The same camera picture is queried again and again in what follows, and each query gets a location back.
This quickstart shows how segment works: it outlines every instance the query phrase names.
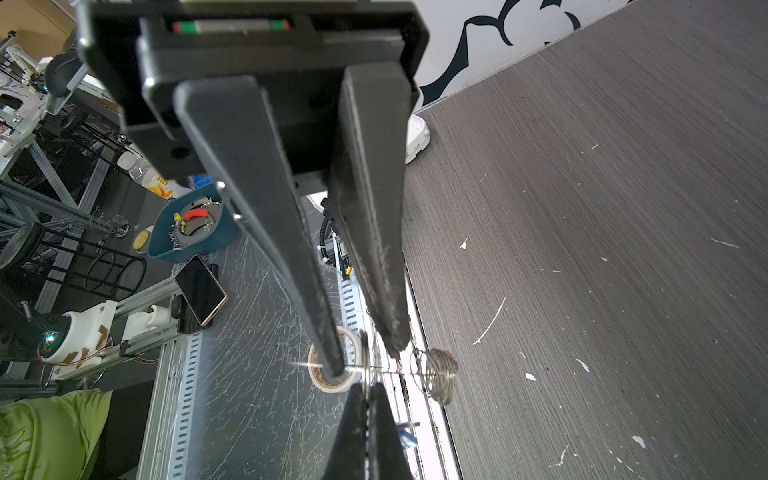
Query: smartphone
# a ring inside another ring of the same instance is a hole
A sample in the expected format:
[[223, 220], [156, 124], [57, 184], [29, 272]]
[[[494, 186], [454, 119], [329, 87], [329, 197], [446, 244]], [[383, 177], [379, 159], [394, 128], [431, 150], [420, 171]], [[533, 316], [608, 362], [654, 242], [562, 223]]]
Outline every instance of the smartphone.
[[187, 308], [192, 310], [201, 326], [206, 326], [229, 298], [199, 255], [181, 268], [175, 280], [187, 301]]

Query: lime green fabric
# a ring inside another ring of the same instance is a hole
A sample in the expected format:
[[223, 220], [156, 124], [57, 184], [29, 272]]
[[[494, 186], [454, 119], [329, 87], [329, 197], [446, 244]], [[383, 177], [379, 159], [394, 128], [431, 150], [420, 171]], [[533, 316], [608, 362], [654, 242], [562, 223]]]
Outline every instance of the lime green fabric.
[[78, 480], [98, 444], [111, 398], [112, 392], [78, 390], [2, 407], [0, 480]]

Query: wood grain surface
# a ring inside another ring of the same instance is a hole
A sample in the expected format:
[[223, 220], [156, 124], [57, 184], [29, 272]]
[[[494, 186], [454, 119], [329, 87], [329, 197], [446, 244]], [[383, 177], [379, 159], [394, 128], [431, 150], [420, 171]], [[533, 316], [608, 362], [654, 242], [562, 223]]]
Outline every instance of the wood grain surface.
[[464, 478], [768, 478], [766, 47], [765, 2], [640, 0], [425, 112]]

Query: black pants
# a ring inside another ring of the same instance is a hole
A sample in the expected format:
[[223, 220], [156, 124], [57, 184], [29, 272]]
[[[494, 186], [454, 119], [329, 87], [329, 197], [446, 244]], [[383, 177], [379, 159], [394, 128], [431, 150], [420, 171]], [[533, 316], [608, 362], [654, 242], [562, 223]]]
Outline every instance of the black pants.
[[154, 382], [112, 392], [90, 480], [115, 480], [139, 465]]

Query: blue plastic basket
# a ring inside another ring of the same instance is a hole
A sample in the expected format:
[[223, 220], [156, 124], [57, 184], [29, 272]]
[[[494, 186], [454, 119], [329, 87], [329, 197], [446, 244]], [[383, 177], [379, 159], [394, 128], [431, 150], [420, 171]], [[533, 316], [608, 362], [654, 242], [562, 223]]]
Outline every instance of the blue plastic basket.
[[222, 207], [221, 218], [217, 222], [214, 231], [207, 237], [197, 243], [188, 245], [181, 250], [174, 250], [174, 245], [170, 241], [168, 233], [170, 226], [174, 224], [174, 214], [181, 210], [186, 204], [200, 198], [210, 197], [215, 201], [221, 201], [219, 190], [216, 185], [204, 185], [197, 190], [183, 195], [180, 198], [170, 202], [157, 215], [154, 221], [154, 229], [149, 239], [149, 249], [147, 254], [150, 258], [158, 258], [171, 263], [183, 263], [192, 258], [193, 255], [203, 255], [214, 250], [225, 247], [237, 237], [240, 228], [232, 219], [232, 215], [226, 206]]

